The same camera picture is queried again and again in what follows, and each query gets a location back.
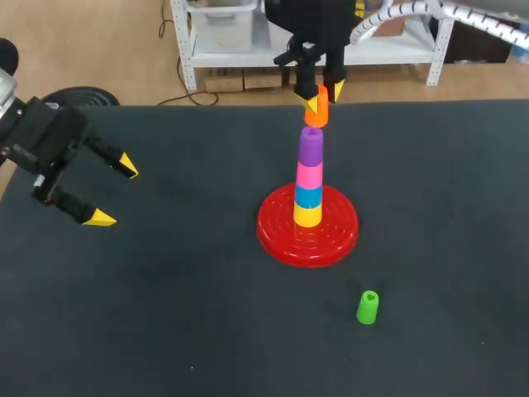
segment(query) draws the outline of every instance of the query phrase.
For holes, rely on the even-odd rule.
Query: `black cable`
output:
[[[174,25],[174,21],[172,19],[165,19],[165,14],[164,14],[164,8],[165,8],[165,0],[162,0],[162,11],[161,11],[161,14],[162,14],[162,23],[160,24],[160,28],[158,29],[158,37],[161,39],[162,37],[164,37],[164,34],[165,34],[165,24],[167,23],[172,23]]]
[[[165,0],[162,0],[162,9],[161,9],[162,23],[160,24],[160,28],[158,29],[158,37],[160,39],[164,37],[165,25],[168,22],[172,22],[174,24],[174,21],[172,21],[170,19],[165,19],[164,7],[165,7]],[[209,93],[208,91],[198,91],[196,93],[190,93],[188,91],[188,89],[186,88],[186,85],[185,85],[185,82],[183,81],[182,75],[180,74],[180,66],[181,65],[182,65],[182,60],[179,58],[179,60],[178,60],[178,62],[176,64],[176,74],[179,77],[179,80],[180,80],[180,83],[183,86],[183,89],[185,89],[185,95],[181,95],[179,97],[165,99],[164,101],[162,101],[160,103],[157,103],[155,106],[162,106],[162,105],[165,105],[166,103],[179,101],[180,99],[185,99],[185,98],[189,98],[189,100],[191,102],[193,102],[197,106],[215,106],[218,103],[218,100],[219,100],[219,96],[218,96],[219,93]],[[242,93],[242,92],[244,92],[244,90],[236,91],[234,93]],[[197,102],[197,101],[195,101],[193,99],[193,97],[195,95],[200,95],[200,94],[203,94],[203,93],[208,93],[209,95],[212,95],[213,96],[213,100],[210,103],[200,103],[200,102]]]
[[[182,83],[183,89],[185,89],[185,93],[186,94],[182,95],[180,97],[174,97],[174,98],[165,99],[164,101],[162,101],[160,103],[157,103],[155,106],[161,106],[161,105],[164,105],[166,103],[179,101],[180,99],[185,99],[185,98],[189,98],[189,100],[191,102],[193,102],[197,106],[215,106],[218,103],[218,100],[219,100],[218,93],[209,93],[208,91],[198,91],[196,93],[190,93],[188,91],[188,89],[185,86],[185,82],[183,81],[183,77],[180,74],[180,66],[181,66],[181,64],[182,64],[182,60],[179,58],[179,61],[176,64],[176,73],[179,76],[180,83]],[[193,99],[193,97],[195,95],[200,95],[202,93],[208,93],[208,94],[212,95],[213,96],[212,102],[211,103],[200,103],[200,102],[197,102],[197,101],[195,101]]]

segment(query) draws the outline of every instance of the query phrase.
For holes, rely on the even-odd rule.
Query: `green cylinder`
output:
[[[371,325],[377,319],[379,309],[379,296],[374,291],[365,291],[360,299],[356,318],[364,325]]]

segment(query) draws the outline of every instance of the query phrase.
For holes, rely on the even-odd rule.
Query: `orange ring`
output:
[[[317,113],[305,109],[305,123],[310,127],[323,128],[329,121],[329,95],[323,85],[318,85],[317,88]]]

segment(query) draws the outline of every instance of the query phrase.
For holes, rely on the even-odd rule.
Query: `white shelf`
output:
[[[170,0],[174,29],[179,44],[183,79],[187,90],[197,89],[196,68],[257,68],[273,67],[276,51],[270,49],[268,22],[265,16],[255,13],[252,31],[252,51],[247,53],[207,53],[200,45],[194,29],[189,32],[186,0]],[[441,76],[446,50],[454,21],[440,22],[437,40],[431,37],[428,18],[406,21],[402,36],[371,37],[346,48],[346,65],[431,64],[427,85],[437,85]]]
[[[194,68],[251,68],[274,66],[278,54],[270,49],[267,21],[256,18],[253,49],[246,53],[207,53],[196,40],[189,65]],[[406,21],[404,33],[395,37],[372,37],[346,47],[346,65],[429,64],[435,42],[420,18]],[[319,65],[325,64],[325,58]]]

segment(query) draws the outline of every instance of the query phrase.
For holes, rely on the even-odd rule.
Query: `pink ring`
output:
[[[296,185],[304,189],[317,189],[323,185],[323,162],[315,167],[306,167],[298,162]]]

